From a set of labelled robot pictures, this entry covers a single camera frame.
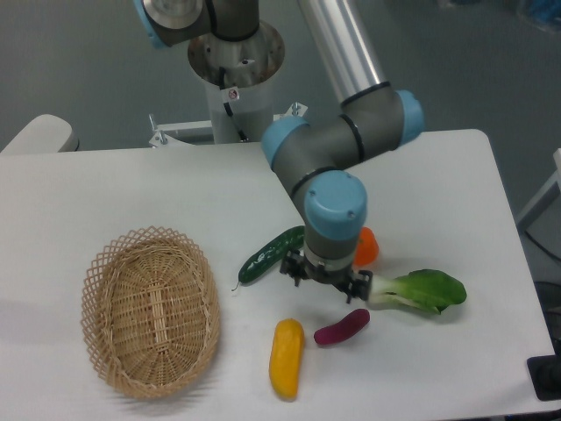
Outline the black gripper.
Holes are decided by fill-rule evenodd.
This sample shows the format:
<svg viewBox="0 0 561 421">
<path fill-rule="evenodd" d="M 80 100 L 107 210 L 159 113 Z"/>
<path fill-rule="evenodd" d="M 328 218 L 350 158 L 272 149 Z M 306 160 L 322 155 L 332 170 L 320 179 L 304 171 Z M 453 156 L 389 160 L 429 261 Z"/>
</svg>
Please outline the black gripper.
<svg viewBox="0 0 561 421">
<path fill-rule="evenodd" d="M 322 284 L 337 285 L 337 290 L 346 296 L 345 302 L 358 298 L 366 302 L 370 295 L 373 273 L 369 270 L 352 270 L 354 255 L 338 259 L 328 259 L 315 254 L 310 249 L 289 250 L 282 259 L 280 273 L 294 280 L 299 286 L 307 277 Z"/>
</svg>

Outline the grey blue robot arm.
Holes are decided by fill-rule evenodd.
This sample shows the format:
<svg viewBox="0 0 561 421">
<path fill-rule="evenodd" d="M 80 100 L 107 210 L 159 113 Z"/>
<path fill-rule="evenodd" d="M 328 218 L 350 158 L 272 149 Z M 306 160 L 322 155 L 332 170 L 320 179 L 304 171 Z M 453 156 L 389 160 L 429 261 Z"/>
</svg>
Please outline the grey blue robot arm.
<svg viewBox="0 0 561 421">
<path fill-rule="evenodd" d="M 298 109 L 276 118 L 272 79 L 285 47 L 256 1 L 137 1 L 156 47 L 188 44 L 189 65 L 203 82 L 217 144 L 258 142 L 304 223 L 301 251 L 281 272 L 329 284 L 367 300 L 372 277 L 352 263 L 366 221 L 366 190 L 348 170 L 409 143 L 424 129 L 415 97 L 385 77 L 352 1 L 302 1 L 310 30 L 341 107 L 312 126 Z"/>
</svg>

